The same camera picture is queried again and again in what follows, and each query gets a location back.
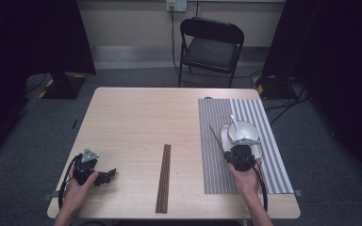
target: silver metal part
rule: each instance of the silver metal part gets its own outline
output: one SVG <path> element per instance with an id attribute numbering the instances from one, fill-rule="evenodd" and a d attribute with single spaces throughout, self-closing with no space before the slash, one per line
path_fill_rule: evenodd
<path id="1" fill-rule="evenodd" d="M 90 149 L 86 148 L 84 150 L 84 153 L 82 154 L 82 158 L 81 158 L 81 162 L 85 163 L 85 162 L 89 162 L 93 159 L 96 159 L 99 157 L 99 154 L 91 151 Z"/>

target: wooden table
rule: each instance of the wooden table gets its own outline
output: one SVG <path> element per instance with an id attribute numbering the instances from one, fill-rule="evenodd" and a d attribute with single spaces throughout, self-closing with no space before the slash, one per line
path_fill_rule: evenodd
<path id="1" fill-rule="evenodd" d="M 259 99 L 253 89 L 99 88 L 67 165 L 85 148 L 98 153 L 98 171 L 116 168 L 110 184 L 94 187 L 79 218 L 241 219 L 239 195 L 206 195 L 198 99 Z M 167 214 L 156 213 L 163 148 L 172 145 Z M 48 216 L 58 213 L 53 199 Z M 269 194 L 270 218 L 298 218 L 294 194 Z"/>

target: gray carpet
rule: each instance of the gray carpet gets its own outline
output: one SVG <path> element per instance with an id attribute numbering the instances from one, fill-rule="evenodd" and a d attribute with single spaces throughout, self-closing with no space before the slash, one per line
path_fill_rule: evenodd
<path id="1" fill-rule="evenodd" d="M 233 88 L 250 88 L 246 76 L 260 67 L 239 67 Z M 93 92 L 99 87 L 176 87 L 173 68 L 100 70 L 89 76 L 76 100 L 44 100 L 38 95 L 48 81 L 27 94 L 29 103 L 22 118 L 0 147 L 0 225 L 52 225 L 46 216 L 49 202 L 42 195 L 56 188 Z M 43 79 L 28 79 L 33 89 Z M 192 77 L 203 86 L 225 88 L 226 78 Z M 265 107 L 283 101 L 264 101 Z M 269 110 L 269 121 L 284 108 Z M 362 225 L 362 166 L 343 144 L 332 137 L 325 116 L 311 101 L 293 106 L 272 125 L 272 130 L 295 190 L 302 214 L 294 220 L 275 220 L 275 225 Z M 73 225 L 80 225 L 77 219 Z M 102 221 L 112 225 L 114 221 Z M 121 221 L 117 225 L 169 225 L 168 221 Z M 196 222 L 173 222 L 196 225 Z M 224 225 L 230 222 L 198 222 Z"/>

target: white bowl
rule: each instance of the white bowl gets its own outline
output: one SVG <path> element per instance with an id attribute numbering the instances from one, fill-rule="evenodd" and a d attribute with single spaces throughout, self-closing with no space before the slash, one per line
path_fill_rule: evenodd
<path id="1" fill-rule="evenodd" d="M 246 137 L 251 140 L 258 140 L 258 131 L 254 125 L 250 124 L 247 121 L 238 121 L 238 125 L 239 132 L 242 134 L 242 137 Z M 234 123 L 228 126 L 228 136 L 231 140 L 238 140 L 237 130 Z"/>

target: gray and white striped mat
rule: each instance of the gray and white striped mat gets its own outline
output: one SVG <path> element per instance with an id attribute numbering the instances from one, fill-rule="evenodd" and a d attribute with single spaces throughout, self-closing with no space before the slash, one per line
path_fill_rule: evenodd
<path id="1" fill-rule="evenodd" d="M 199 120 L 202 140 L 205 194 L 238 194 L 229 173 L 222 148 L 209 125 L 221 139 L 220 130 L 232 123 L 230 114 L 238 121 L 248 121 L 259 133 L 261 141 L 261 170 L 269 194 L 293 193 L 284 163 L 275 143 L 266 112 L 260 100 L 199 99 Z"/>

